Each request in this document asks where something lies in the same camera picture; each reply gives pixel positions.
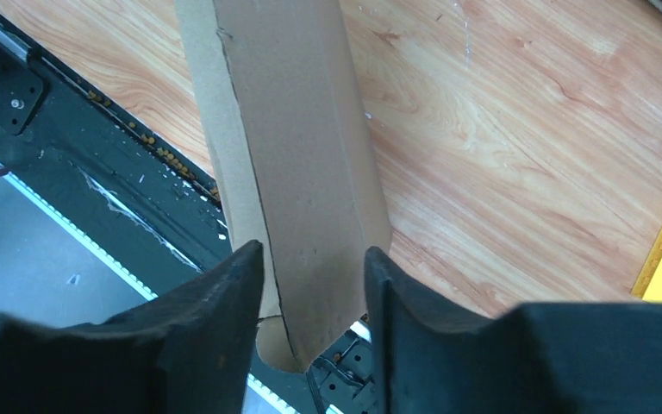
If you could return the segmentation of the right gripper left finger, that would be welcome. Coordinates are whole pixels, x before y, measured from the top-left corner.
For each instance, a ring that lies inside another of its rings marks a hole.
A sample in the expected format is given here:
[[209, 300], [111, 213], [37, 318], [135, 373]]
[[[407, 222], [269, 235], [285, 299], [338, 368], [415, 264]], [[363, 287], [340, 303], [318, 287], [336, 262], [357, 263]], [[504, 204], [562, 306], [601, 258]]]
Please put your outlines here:
[[238, 413], [264, 287], [262, 244], [100, 324], [0, 313], [0, 413]]

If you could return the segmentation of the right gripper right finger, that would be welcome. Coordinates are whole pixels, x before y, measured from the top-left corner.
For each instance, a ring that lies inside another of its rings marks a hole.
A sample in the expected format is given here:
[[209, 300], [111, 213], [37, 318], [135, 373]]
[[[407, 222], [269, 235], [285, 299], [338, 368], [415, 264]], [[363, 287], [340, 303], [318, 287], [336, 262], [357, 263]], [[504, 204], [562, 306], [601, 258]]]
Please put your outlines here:
[[455, 304], [365, 253], [382, 413], [662, 413], [662, 304]]

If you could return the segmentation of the cardboard box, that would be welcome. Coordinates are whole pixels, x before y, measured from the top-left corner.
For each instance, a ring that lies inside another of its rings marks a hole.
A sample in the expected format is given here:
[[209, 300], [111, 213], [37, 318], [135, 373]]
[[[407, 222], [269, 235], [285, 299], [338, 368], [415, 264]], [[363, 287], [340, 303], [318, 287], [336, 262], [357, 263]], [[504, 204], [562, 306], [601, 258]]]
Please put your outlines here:
[[256, 349], [303, 373], [365, 313], [365, 252], [392, 242], [340, 4], [175, 8], [231, 246], [263, 246]]

